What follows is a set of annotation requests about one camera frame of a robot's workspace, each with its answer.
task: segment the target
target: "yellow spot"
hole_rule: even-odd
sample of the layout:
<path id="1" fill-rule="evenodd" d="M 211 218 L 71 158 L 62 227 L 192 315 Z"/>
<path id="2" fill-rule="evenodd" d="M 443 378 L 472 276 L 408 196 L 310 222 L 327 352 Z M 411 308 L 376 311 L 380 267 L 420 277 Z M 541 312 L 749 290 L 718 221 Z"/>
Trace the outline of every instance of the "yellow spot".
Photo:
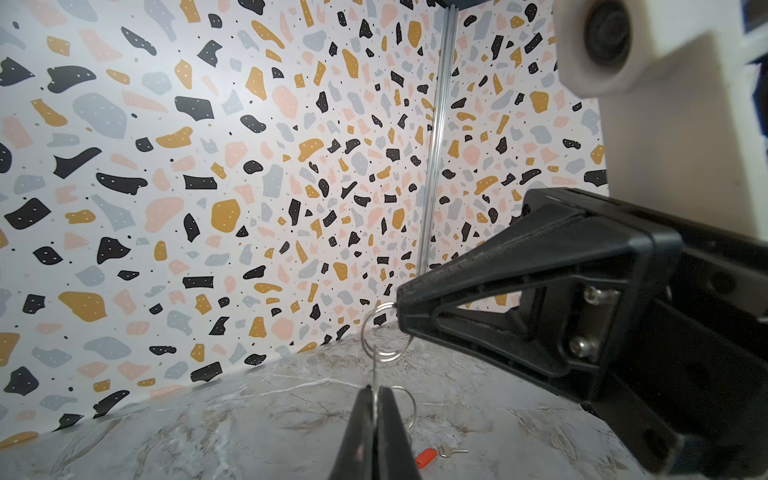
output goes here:
<path id="1" fill-rule="evenodd" d="M 333 269 L 336 271 L 336 276 L 339 277 L 339 280 L 344 281 L 346 280 L 346 264 L 341 262 L 335 262 L 333 264 Z"/>
<path id="2" fill-rule="evenodd" d="M 205 315 L 206 313 L 211 311 L 210 302 L 208 301 L 208 297 L 205 296 L 204 293 L 201 293 L 200 295 L 195 297 L 195 300 L 197 301 L 195 303 L 195 310 L 200 312 L 200 315 Z"/>
<path id="3" fill-rule="evenodd" d="M 547 111 L 549 106 L 549 94 L 547 92 L 532 91 L 529 96 L 531 97 L 531 103 L 533 103 L 533 109 L 537 114 Z"/>
<path id="4" fill-rule="evenodd" d="M 315 190 L 315 187 L 313 187 L 312 185 L 307 185 L 306 187 L 304 187 L 304 191 L 306 191 L 306 195 L 309 198 L 319 198 L 320 197 L 320 193 L 317 190 Z"/>
<path id="5" fill-rule="evenodd" d="M 402 228 L 402 222 L 406 219 L 406 211 L 402 208 L 395 210 L 395 213 L 392 214 L 392 226 L 396 228 L 397 230 L 400 230 Z"/>
<path id="6" fill-rule="evenodd" d="M 315 72 L 315 85 L 320 86 L 320 82 L 323 81 L 323 75 L 326 73 L 326 65 L 321 61 L 317 62 L 317 71 Z"/>
<path id="7" fill-rule="evenodd" d="M 301 12 L 304 14 L 307 28 L 315 25 L 315 21 L 312 19 L 312 12 L 310 12 L 310 7 L 306 4 L 306 0 L 301 0 Z"/>
<path id="8" fill-rule="evenodd" d="M 112 381 L 110 379 L 101 380 L 94 383 L 94 392 L 105 392 L 110 389 Z"/>
<path id="9" fill-rule="evenodd" d="M 227 178 L 227 172 L 224 171 L 224 167 L 216 162 L 210 166 L 210 171 L 214 172 L 221 180 Z"/>
<path id="10" fill-rule="evenodd" d="M 169 135 L 165 135 L 163 137 L 155 138 L 155 141 L 161 147 L 166 147 L 166 148 L 186 147 L 187 145 L 192 145 L 192 140 L 190 140 L 190 135 L 192 135 L 192 129 L 189 127 L 182 127 L 177 132 L 174 132 Z"/>
<path id="11" fill-rule="evenodd" d="M 84 322 L 95 322 L 107 316 L 104 299 L 97 293 L 63 292 L 58 299 Z"/>
<path id="12" fill-rule="evenodd" d="M 317 238 L 320 238 L 323 235 L 323 228 L 320 227 L 319 218 L 310 224 L 310 230 L 317 234 Z"/>
<path id="13" fill-rule="evenodd" d="M 317 346 L 317 342 L 309 342 L 305 346 L 301 347 L 301 350 L 299 350 L 296 353 L 306 352 L 307 350 L 311 350 Z"/>
<path id="14" fill-rule="evenodd" d="M 605 155 L 605 147 L 602 145 L 598 145 L 594 148 L 591 154 L 589 154 L 590 157 L 592 157 L 592 161 L 595 162 L 597 165 L 603 163 L 603 156 Z"/>
<path id="15" fill-rule="evenodd" d="M 205 361 L 205 345 L 203 345 L 202 343 L 195 343 L 195 346 L 192 347 L 192 351 L 190 352 L 190 356 L 200 363 L 204 362 Z"/>
<path id="16" fill-rule="evenodd" d="M 301 80 L 301 86 L 304 86 L 303 78 Z M 264 90 L 264 75 L 258 68 L 251 67 L 250 74 L 248 75 L 248 81 L 245 82 L 245 88 L 247 88 L 250 93 L 256 95 L 258 98 L 266 100 L 266 90 Z"/>
<path id="17" fill-rule="evenodd" d="M 154 245 L 154 259 L 158 262 L 168 260 L 168 252 L 165 249 L 165 242 L 163 240 Z"/>
<path id="18" fill-rule="evenodd" d="M 517 48 L 517 50 L 512 52 L 512 55 L 509 55 L 509 59 L 513 60 L 515 62 L 515 68 L 519 67 L 523 63 L 523 54 L 520 51 L 520 47 Z"/>
<path id="19" fill-rule="evenodd" d="M 115 81 L 118 81 L 122 83 L 123 85 L 130 85 L 131 84 L 131 77 L 127 76 L 121 71 L 112 70 L 111 68 L 107 69 L 107 75 L 112 77 Z"/>
<path id="20" fill-rule="evenodd" d="M 419 42 L 422 40 L 422 24 L 418 22 L 411 22 L 408 24 L 408 41 L 411 42 L 411 46 L 416 48 L 419 46 Z"/>
<path id="21" fill-rule="evenodd" d="M 237 226 L 240 218 L 240 205 L 237 200 L 216 202 L 210 209 L 210 225 L 220 232 L 229 233 Z"/>
<path id="22" fill-rule="evenodd" d="M 498 182 L 498 178 L 495 175 L 478 180 L 477 188 L 475 189 L 475 195 L 479 195 L 485 191 L 486 188 Z"/>
<path id="23" fill-rule="evenodd" d="M 301 263 L 304 263 L 307 261 L 308 257 L 306 256 L 306 253 L 304 252 L 304 249 L 298 240 L 296 241 L 296 253 L 299 254 L 299 260 L 301 260 Z"/>
<path id="24" fill-rule="evenodd" d="M 502 81 L 498 79 L 497 74 L 493 74 L 493 89 L 496 91 L 497 95 L 504 91 L 504 87 L 502 87 Z"/>
<path id="25" fill-rule="evenodd" d="M 264 328 L 264 317 L 258 316 L 253 319 L 253 323 L 250 324 L 250 332 L 248 336 L 262 339 L 266 337 L 266 329 Z"/>
<path id="26" fill-rule="evenodd" d="M 281 286 L 273 285 L 272 283 L 257 283 L 253 286 L 253 289 L 256 290 L 258 293 L 267 293 L 271 292 L 272 290 L 276 292 L 282 292 L 283 288 Z"/>
<path id="27" fill-rule="evenodd" d="M 352 52 L 346 48 L 344 48 L 341 52 L 344 55 L 344 62 L 346 63 L 346 70 L 349 72 L 349 77 L 357 78 L 359 68 L 357 58 L 355 55 L 352 55 Z"/>
<path id="28" fill-rule="evenodd" d="M 90 223 L 96 220 L 96 215 L 90 210 L 80 210 L 79 212 L 64 214 L 64 218 L 69 220 L 70 225 L 74 225 L 75 223 Z"/>
<path id="29" fill-rule="evenodd" d="M 299 161 L 306 161 L 312 154 L 323 148 L 323 141 L 319 138 L 310 138 L 299 144 Z"/>
<path id="30" fill-rule="evenodd" d="M 507 126 L 507 122 L 509 121 L 509 115 L 502 115 L 502 121 L 499 122 L 498 128 L 496 129 L 496 134 L 501 135 L 504 131 L 504 127 Z"/>
<path id="31" fill-rule="evenodd" d="M 458 158 L 458 140 L 454 140 L 451 143 L 451 147 L 448 149 L 448 155 Z"/>
<path id="32" fill-rule="evenodd" d="M 0 442 L 0 449 L 4 449 L 5 447 L 9 447 L 11 445 L 16 445 L 17 443 L 26 442 L 27 440 L 35 439 L 37 436 L 37 432 L 21 432 L 15 435 L 11 435 Z"/>
<path id="33" fill-rule="evenodd" d="M 174 71 L 176 72 L 176 76 L 178 77 L 181 84 L 187 89 L 192 89 L 192 65 L 189 65 L 184 60 L 179 60 L 179 63 L 176 64 L 176 68 L 174 68 Z"/>
<path id="34" fill-rule="evenodd" d="M 266 50 L 266 57 L 269 58 L 270 60 L 274 60 L 274 61 L 276 61 L 278 63 L 283 63 L 283 59 L 280 58 L 280 56 L 277 53 L 271 51 L 270 49 Z"/>
<path id="35" fill-rule="evenodd" d="M 283 41 L 280 40 L 277 37 L 277 35 L 272 33 L 271 30 L 269 30 L 267 27 L 265 27 L 264 25 L 260 24 L 256 20 L 253 20 L 250 23 L 250 26 L 253 27 L 253 30 L 256 32 L 257 35 L 259 35 L 261 37 L 262 40 L 274 41 L 275 45 L 277 45 L 280 48 L 285 48 L 286 47 L 285 44 L 283 43 Z"/>
<path id="36" fill-rule="evenodd" d="M 184 12 L 184 16 L 187 17 L 187 23 L 198 23 L 200 21 L 200 14 L 197 13 L 197 6 L 195 6 L 194 0 L 181 0 L 179 7 Z"/>
<path id="37" fill-rule="evenodd" d="M 45 39 L 45 43 L 48 44 L 48 49 L 59 55 L 69 56 L 69 42 L 61 40 L 60 38 L 51 37 L 50 35 Z"/>
<path id="38" fill-rule="evenodd" d="M 43 102 L 42 98 L 33 100 L 32 107 L 43 117 L 43 121 L 52 127 L 64 127 L 67 124 L 67 119 L 57 113 L 53 108 L 50 108 Z"/>
<path id="39" fill-rule="evenodd" d="M 8 365 L 11 353 L 21 337 L 18 333 L 0 333 L 0 366 Z"/>

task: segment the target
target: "wallpaper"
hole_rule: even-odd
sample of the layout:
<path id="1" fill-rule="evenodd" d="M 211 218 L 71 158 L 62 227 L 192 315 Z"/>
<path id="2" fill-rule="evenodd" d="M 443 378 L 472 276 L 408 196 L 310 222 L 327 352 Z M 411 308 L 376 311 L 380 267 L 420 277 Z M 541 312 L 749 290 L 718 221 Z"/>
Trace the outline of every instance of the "wallpaper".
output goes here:
<path id="1" fill-rule="evenodd" d="M 0 447 L 341 340 L 392 298 L 442 17 L 3 2 Z"/>
<path id="2" fill-rule="evenodd" d="M 607 195 L 598 102 L 558 80 L 552 0 L 495 0 L 459 12 L 431 268 L 520 216 L 529 188 Z M 519 295 L 469 308 L 505 311 Z"/>

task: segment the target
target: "wall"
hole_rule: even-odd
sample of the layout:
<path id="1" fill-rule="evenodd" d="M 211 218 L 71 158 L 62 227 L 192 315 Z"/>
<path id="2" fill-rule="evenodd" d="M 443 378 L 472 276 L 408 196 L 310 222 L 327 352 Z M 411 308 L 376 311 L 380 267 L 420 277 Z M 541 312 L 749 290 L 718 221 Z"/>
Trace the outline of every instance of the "wall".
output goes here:
<path id="1" fill-rule="evenodd" d="M 431 266 L 504 230 L 529 188 L 607 195 L 598 103 L 560 84 L 551 10 L 552 0 L 502 0 L 459 14 Z"/>
<path id="2" fill-rule="evenodd" d="M 430 3 L 2 3 L 0 446 L 352 335 L 412 275 Z"/>

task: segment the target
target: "key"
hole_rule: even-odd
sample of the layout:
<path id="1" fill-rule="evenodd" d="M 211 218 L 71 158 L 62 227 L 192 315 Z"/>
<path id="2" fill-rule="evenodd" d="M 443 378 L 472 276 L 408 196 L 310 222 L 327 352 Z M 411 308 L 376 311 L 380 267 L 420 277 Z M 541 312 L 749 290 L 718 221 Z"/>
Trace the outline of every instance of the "key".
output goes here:
<path id="1" fill-rule="evenodd" d="M 419 453 L 416 457 L 416 468 L 424 468 L 437 457 L 437 450 L 426 449 L 424 452 Z"/>
<path id="2" fill-rule="evenodd" d="M 437 453 L 443 458 L 451 458 L 454 453 L 469 453 L 469 450 L 452 449 L 447 443 L 440 443 L 437 445 Z"/>

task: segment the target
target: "metal ring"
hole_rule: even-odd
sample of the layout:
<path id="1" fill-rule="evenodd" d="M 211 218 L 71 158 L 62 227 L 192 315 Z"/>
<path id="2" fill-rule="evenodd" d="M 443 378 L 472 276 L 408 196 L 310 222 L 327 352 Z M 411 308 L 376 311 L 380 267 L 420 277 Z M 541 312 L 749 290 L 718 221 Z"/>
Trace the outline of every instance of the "metal ring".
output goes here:
<path id="1" fill-rule="evenodd" d="M 373 349 L 371 346 L 366 342 L 366 324 L 369 320 L 371 320 L 375 315 L 378 315 L 379 313 L 389 310 L 389 309 L 395 309 L 397 310 L 397 303 L 395 302 L 386 302 L 382 303 L 381 305 L 377 306 L 375 309 L 371 310 L 366 314 L 365 317 L 362 319 L 362 325 L 360 327 L 360 340 L 362 341 L 362 350 L 371 358 L 373 357 Z M 376 353 L 379 356 L 380 362 L 391 362 L 393 360 L 398 359 L 407 349 L 408 346 L 411 344 L 411 341 L 413 341 L 413 335 L 408 337 L 408 342 L 406 343 L 406 346 L 402 348 L 402 350 L 395 350 L 394 352 L 379 352 Z"/>
<path id="2" fill-rule="evenodd" d="M 409 397 L 411 397 L 411 402 L 413 402 L 413 415 L 411 415 L 411 421 L 408 422 L 408 426 L 406 426 L 406 432 L 407 432 L 411 429 L 411 427 L 413 427 L 413 422 L 416 421 L 416 399 L 413 398 L 413 395 L 411 394 L 411 392 L 409 392 L 408 389 L 406 389 L 403 386 L 394 385 L 394 386 L 391 386 L 390 389 L 402 390 L 403 392 L 407 393 Z"/>

